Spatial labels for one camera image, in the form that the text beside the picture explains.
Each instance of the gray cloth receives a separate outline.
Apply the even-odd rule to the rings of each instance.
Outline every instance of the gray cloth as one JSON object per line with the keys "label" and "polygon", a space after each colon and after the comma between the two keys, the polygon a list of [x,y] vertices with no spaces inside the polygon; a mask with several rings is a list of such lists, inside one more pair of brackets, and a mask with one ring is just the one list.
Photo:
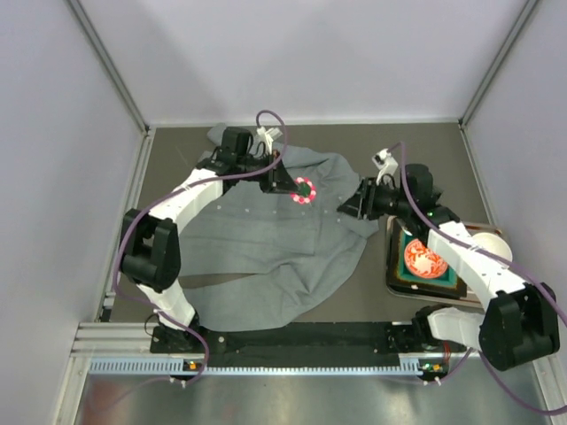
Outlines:
{"label": "gray cloth", "polygon": [[[224,128],[211,129],[209,139],[219,145]],[[289,146],[283,163],[291,177],[306,177],[315,185],[312,204],[264,194],[257,182],[240,182],[205,207],[180,236],[180,275],[254,274],[184,290],[206,328],[257,330],[290,323],[348,279],[366,239],[378,230],[376,221],[336,211],[361,179],[345,158]]]}

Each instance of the white panel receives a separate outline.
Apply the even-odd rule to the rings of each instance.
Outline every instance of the white panel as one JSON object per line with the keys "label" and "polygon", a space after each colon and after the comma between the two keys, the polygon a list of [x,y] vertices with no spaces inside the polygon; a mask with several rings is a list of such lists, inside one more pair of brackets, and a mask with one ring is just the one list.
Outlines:
{"label": "white panel", "polygon": [[[470,139],[514,259],[567,307],[565,17],[564,0],[541,2],[471,122]],[[562,358],[567,364],[565,350]]]}
{"label": "white panel", "polygon": [[0,422],[45,424],[141,136],[61,0],[2,2],[0,99]]}
{"label": "white panel", "polygon": [[443,120],[524,0],[82,0],[159,124]]}

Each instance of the purple cable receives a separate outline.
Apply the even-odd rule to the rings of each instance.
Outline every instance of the purple cable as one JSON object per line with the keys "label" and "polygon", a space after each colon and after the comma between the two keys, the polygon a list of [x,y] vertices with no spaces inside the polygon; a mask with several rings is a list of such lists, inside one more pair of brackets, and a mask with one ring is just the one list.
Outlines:
{"label": "purple cable", "polygon": [[[222,176],[216,176],[216,177],[210,177],[208,179],[203,179],[203,180],[199,180],[198,182],[193,182],[191,183],[187,189],[190,188],[194,188],[195,186],[198,186],[199,184],[205,184],[205,183],[210,183],[210,182],[218,182],[218,181],[225,181],[225,180],[235,180],[235,179],[245,179],[245,178],[249,178],[249,177],[254,177],[256,175],[260,175],[260,174],[264,174],[266,172],[268,172],[269,170],[271,170],[272,168],[274,168],[275,166],[277,166],[283,159],[285,152],[287,151],[287,145],[289,142],[289,136],[288,136],[288,131],[287,131],[287,127],[285,126],[284,120],[282,120],[282,118],[275,112],[270,111],[268,109],[262,109],[261,111],[259,111],[256,114],[256,125],[258,127],[260,127],[260,118],[262,115],[264,115],[265,113],[271,115],[272,117],[274,117],[279,123],[280,126],[282,127],[282,133],[283,133],[283,147],[282,147],[282,151],[280,152],[280,155],[274,160],[274,162],[272,162],[270,165],[265,166],[264,168],[260,169],[260,170],[256,170],[256,171],[252,171],[250,173],[242,173],[242,174],[231,174],[231,175],[222,175]],[[158,199],[157,201],[152,202],[151,204],[149,204],[148,206],[146,206],[132,221],[132,223],[130,224],[130,226],[128,227],[128,229],[126,230],[126,232],[124,233],[124,237],[122,238],[122,241],[120,242],[120,245],[118,247],[118,250],[116,251],[116,255],[114,256],[114,261],[113,261],[113,290],[114,292],[124,298],[133,300],[133,301],[137,301],[146,305],[149,305],[153,308],[158,308],[156,305],[154,305],[153,303],[151,303],[150,301],[143,299],[143,298],[139,298],[139,297],[131,297],[130,295],[125,294],[119,287],[118,285],[118,277],[120,275],[120,261],[122,259],[122,257],[124,256],[124,251],[126,250],[126,244],[128,243],[130,237],[132,237],[132,234],[134,233],[134,229],[136,228],[136,226],[138,225],[138,223],[140,222],[140,220],[147,214],[150,212],[150,210],[161,204],[164,201],[167,201],[168,199],[171,199],[172,197],[176,197],[177,195],[180,195],[181,193],[183,193],[185,190],[187,190],[186,188],[183,189],[178,189],[175,190],[171,193],[168,193],[167,195],[165,195],[164,197],[161,197],[160,199]],[[197,332],[195,332],[193,329],[189,328],[188,326],[183,325],[182,323],[174,320],[172,317],[170,317],[168,314],[163,313],[163,312],[158,312],[158,314],[163,317],[164,319],[170,321],[171,323],[175,324],[176,326],[178,326],[179,328],[182,328],[183,330],[189,332],[192,336],[196,337],[197,340],[203,344],[203,347],[205,348],[205,358],[203,359],[203,365],[201,366],[201,368],[197,371],[197,374],[195,376],[193,376],[193,378],[191,378],[187,383],[194,383],[195,381],[197,381],[198,379],[201,378],[201,376],[203,375],[203,372],[205,372],[205,368],[206,368],[206,364],[209,360],[209,346],[206,343],[205,339]]]}
{"label": "purple cable", "polygon": [[[455,239],[454,237],[448,235],[447,233],[445,233],[442,230],[440,230],[439,228],[437,228],[433,223],[431,223],[427,219],[427,217],[425,217],[425,214],[423,214],[419,210],[419,207],[417,206],[416,201],[414,201],[414,199],[411,196],[411,192],[409,191],[408,178],[406,176],[406,144],[404,142],[398,142],[398,143],[394,144],[393,147],[391,147],[388,151],[392,152],[393,150],[395,150],[399,147],[401,148],[401,162],[400,162],[401,184],[404,188],[406,198],[408,199],[408,202],[411,205],[414,212],[416,213],[416,215],[421,219],[421,221],[423,221],[423,223],[425,223],[425,225],[427,225],[428,228],[439,233],[441,236],[445,237],[450,242],[455,243],[455,244],[461,246],[462,248],[466,248],[466,249],[471,248],[471,245],[469,245],[468,243],[465,243],[463,241]],[[508,266],[510,268],[510,270],[512,270],[517,275],[524,278],[526,281],[528,281],[533,286],[535,286],[537,288],[537,290],[541,293],[541,295],[549,302],[549,304],[551,304],[551,306],[553,307],[553,309],[555,310],[555,312],[557,313],[557,315],[559,316],[559,318],[561,319],[563,324],[565,326],[567,326],[567,314],[561,309],[561,307],[556,303],[556,301],[551,297],[551,295],[549,295],[549,293],[546,291],[546,289],[543,287],[543,285],[540,282],[538,282],[527,270],[525,270],[523,267],[521,267],[517,263],[515,263],[513,261],[508,261],[507,259],[504,259],[504,258],[500,257],[499,255],[492,254],[491,252],[489,252],[487,250],[477,249],[477,252],[483,254],[484,256],[488,257],[489,259],[494,259],[496,261],[500,261],[501,263]],[[488,360],[486,359],[486,357],[483,355],[482,352],[480,353],[480,358],[482,359],[482,361],[484,362],[485,365],[489,365]],[[521,398],[519,398],[516,394],[514,394],[512,392],[512,390],[510,388],[508,388],[508,386],[504,383],[504,381],[492,370],[491,367],[488,368],[488,372],[490,372],[490,375],[494,378],[496,383],[498,383],[498,385],[500,385],[500,387],[522,407],[524,407],[528,410],[531,410],[532,412],[539,413],[539,414],[542,414],[542,415],[547,415],[547,416],[555,416],[555,415],[558,415],[558,414],[567,413],[567,405],[560,407],[558,409],[555,409],[555,410],[541,410],[537,407],[530,406],[529,404],[524,402]]]}

